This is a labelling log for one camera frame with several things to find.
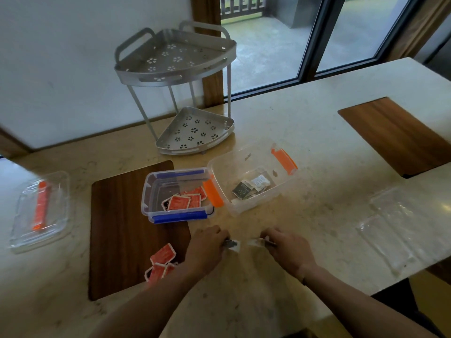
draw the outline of countertop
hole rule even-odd
[[[428,267],[415,261],[395,276],[355,230],[373,213],[369,198],[403,179],[337,111],[385,96],[451,141],[451,83],[406,58],[235,101],[234,134],[205,154],[161,155],[141,125],[33,153],[15,163],[1,159],[0,335],[87,336],[106,314],[144,288],[140,284],[94,302],[87,298],[93,182],[167,159],[176,169],[206,166],[213,157],[259,136],[273,138],[290,154],[299,180],[290,191],[239,217],[221,208],[211,219],[189,222],[191,232],[218,224],[233,239],[246,241],[264,227],[278,225],[304,235],[318,264],[367,294]],[[132,99],[130,111],[138,111]],[[170,121],[155,122],[157,134]],[[451,171],[451,165],[440,169]],[[12,253],[9,233],[23,184],[58,170],[70,175],[70,234],[26,253]],[[441,177],[434,173],[434,178]],[[240,254],[229,251],[189,292],[162,337],[279,338],[330,316],[264,249],[244,246]]]

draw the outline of person's left hand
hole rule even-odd
[[[229,237],[229,232],[217,225],[198,229],[189,242],[184,264],[200,278],[204,277],[221,261],[223,243]]]

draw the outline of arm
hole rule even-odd
[[[217,225],[196,231],[185,261],[108,316],[90,338],[158,338],[189,290],[221,261],[222,244],[228,237],[229,232]]]
[[[267,246],[275,261],[310,288],[354,338],[437,338],[401,313],[319,267],[303,237],[273,228],[262,231],[260,237],[266,236],[277,244],[277,247]]]

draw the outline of wooden placemat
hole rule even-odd
[[[388,97],[338,113],[405,178],[451,161],[451,145]]]
[[[177,257],[185,258],[191,235],[187,222],[153,224],[141,213],[141,195],[151,172],[174,169],[167,160],[92,185],[91,244],[89,252],[90,300],[144,282],[152,265],[150,256],[171,243]]]

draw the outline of black pants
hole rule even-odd
[[[440,338],[446,338],[431,319],[418,309],[408,278],[373,295],[373,298],[405,315]]]

